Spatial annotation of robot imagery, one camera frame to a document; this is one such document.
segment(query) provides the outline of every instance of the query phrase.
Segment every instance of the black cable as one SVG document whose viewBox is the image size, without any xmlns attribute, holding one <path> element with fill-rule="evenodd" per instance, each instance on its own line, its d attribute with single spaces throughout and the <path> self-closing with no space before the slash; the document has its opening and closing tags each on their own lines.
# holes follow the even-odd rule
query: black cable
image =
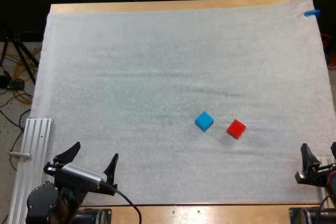
<svg viewBox="0 0 336 224">
<path fill-rule="evenodd" d="M 136 207 L 135 204 L 133 204 L 133 202 L 129 198 L 126 197 L 125 194 L 123 194 L 121 191 L 113 188 L 111 185 L 109 185 L 107 183 L 101 182 L 101 183 L 99 183 L 99 186 L 101 187 L 101 189 L 103 189 L 103 191 L 105 193 L 108 193 L 108 194 L 110 194 L 110 195 L 113 196 L 114 195 L 113 192 L 114 192 L 114 193 L 119 194 L 121 197 L 123 197 L 137 211 L 137 213 L 139 215 L 139 224 L 141 224 L 141 222 L 142 222 L 142 216 L 141 216 L 140 210 Z"/>
<path fill-rule="evenodd" d="M 20 130 L 22 130 L 21 129 L 21 127 L 18 125 L 18 124 L 16 124 L 16 123 L 14 123 L 11 119 L 9 119 L 1 110 L 0 110 L 0 113 L 7 119 L 7 120 L 9 120 L 9 122 L 12 124 L 12 125 L 15 125 L 16 127 L 19 127 L 20 128 Z"/>
<path fill-rule="evenodd" d="M 23 116 L 24 114 L 26 114 L 27 112 L 29 112 L 29 111 L 30 111 L 30 109 L 29 109 L 29 110 L 26 110 L 25 112 L 23 112 L 23 113 L 20 115 L 20 118 L 19 118 L 19 127 L 20 127 L 20 129 L 21 129 L 22 131 L 24 131 L 24 128 L 21 127 L 21 119 L 22 119 L 22 116 Z"/>
<path fill-rule="evenodd" d="M 26 94 L 27 96 L 29 96 L 30 98 L 33 97 L 31 94 L 28 94 L 25 90 L 23 90 L 23 92 L 25 92 L 25 94 Z"/>
<path fill-rule="evenodd" d="M 20 134 L 19 134 L 19 136 L 17 136 L 17 138 L 16 138 L 14 144 L 12 145 L 12 148 L 9 150 L 10 152 L 13 151 L 14 146 L 15 146 L 15 144 L 17 143 L 17 141 L 19 140 L 19 138 L 21 137 L 22 133 L 23 133 L 23 131 L 21 131 Z M 9 162 L 10 162 L 10 165 L 12 166 L 12 168 L 16 171 L 16 168 L 14 167 L 14 165 L 13 165 L 13 163 L 12 163 L 12 156 L 9 156 Z"/>
<path fill-rule="evenodd" d="M 316 214 L 316 221 L 315 224 L 319 224 L 319 219 L 320 219 L 320 215 L 321 215 L 321 209 L 323 207 L 324 202 L 329 198 L 329 195 L 326 196 L 326 198 L 323 199 L 323 201 L 321 202 L 320 206 L 319 206 L 319 210 Z"/>
<path fill-rule="evenodd" d="M 5 219 L 1 222 L 1 224 L 4 224 L 5 223 L 5 221 L 7 220 L 7 218 L 8 218 L 8 215 L 5 217 Z"/>
<path fill-rule="evenodd" d="M 18 96 L 20 96 L 20 95 L 27 95 L 27 96 L 29 96 L 29 97 L 31 97 L 31 98 L 33 97 L 31 94 L 28 94 L 28 93 L 26 93 L 26 91 L 24 91 L 24 93 L 22 93 L 22 94 L 17 94 L 17 95 L 15 95 L 15 96 L 13 96 L 12 98 L 10 98 L 5 104 L 0 105 L 0 108 L 6 106 L 12 99 L 14 99 L 14 98 L 16 98 L 16 97 L 18 97 Z"/>
</svg>

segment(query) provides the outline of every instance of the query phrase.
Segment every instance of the wooden table edge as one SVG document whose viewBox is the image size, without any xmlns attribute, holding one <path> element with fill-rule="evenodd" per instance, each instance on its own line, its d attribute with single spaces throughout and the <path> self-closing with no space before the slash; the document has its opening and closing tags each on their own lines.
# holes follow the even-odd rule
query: wooden table edge
<svg viewBox="0 0 336 224">
<path fill-rule="evenodd" d="M 185 10 L 206 8 L 228 8 L 244 6 L 262 6 L 291 0 L 191 0 L 158 2 L 116 2 L 116 3 L 79 3 L 52 4 L 51 13 L 106 13 L 141 12 L 150 10 Z"/>
</svg>

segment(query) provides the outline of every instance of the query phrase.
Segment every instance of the red object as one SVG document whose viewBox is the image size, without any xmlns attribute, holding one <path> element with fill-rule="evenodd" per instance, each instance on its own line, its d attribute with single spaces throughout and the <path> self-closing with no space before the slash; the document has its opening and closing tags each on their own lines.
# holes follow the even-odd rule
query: red object
<svg viewBox="0 0 336 224">
<path fill-rule="evenodd" d="M 243 125 L 241 122 L 239 122 L 237 119 L 233 121 L 233 123 L 227 128 L 227 133 L 231 136 L 233 136 L 235 139 L 240 138 L 244 130 L 246 129 L 246 126 Z"/>
</svg>

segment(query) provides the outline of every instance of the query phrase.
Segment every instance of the table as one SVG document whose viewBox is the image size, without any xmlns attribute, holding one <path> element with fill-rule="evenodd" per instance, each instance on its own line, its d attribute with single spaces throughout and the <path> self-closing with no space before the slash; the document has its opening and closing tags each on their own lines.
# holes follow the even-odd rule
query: table
<svg viewBox="0 0 336 224">
<path fill-rule="evenodd" d="M 51 13 L 136 12 L 146 10 L 183 10 L 276 4 L 289 0 L 201 0 L 170 2 L 54 4 Z M 289 223 L 290 207 L 316 204 L 232 204 L 139 207 L 143 223 Z M 138 216 L 131 207 L 113 207 L 113 223 L 136 223 Z"/>
</svg>

